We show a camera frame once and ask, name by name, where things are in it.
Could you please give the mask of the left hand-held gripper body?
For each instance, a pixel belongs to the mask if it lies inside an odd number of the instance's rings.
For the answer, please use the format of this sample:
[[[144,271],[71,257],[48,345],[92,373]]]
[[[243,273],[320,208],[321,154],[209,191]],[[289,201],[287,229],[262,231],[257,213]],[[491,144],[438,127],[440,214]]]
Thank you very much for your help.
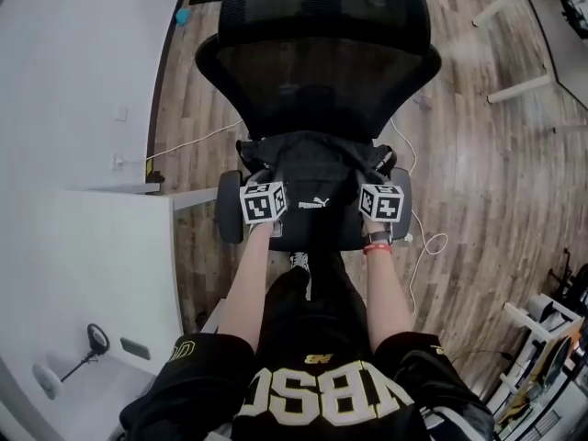
[[[282,216],[288,209],[286,190],[282,181],[274,181],[272,173],[263,169],[253,174],[240,187],[241,211],[251,232],[256,226],[269,223],[272,237],[283,235]]]

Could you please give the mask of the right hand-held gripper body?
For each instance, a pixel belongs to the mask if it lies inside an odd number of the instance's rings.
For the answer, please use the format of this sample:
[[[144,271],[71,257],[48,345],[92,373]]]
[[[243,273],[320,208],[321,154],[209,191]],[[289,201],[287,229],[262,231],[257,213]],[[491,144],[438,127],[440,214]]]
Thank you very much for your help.
[[[371,169],[357,171],[358,210],[374,222],[400,223],[405,208],[405,170],[396,168],[389,146],[376,148]]]

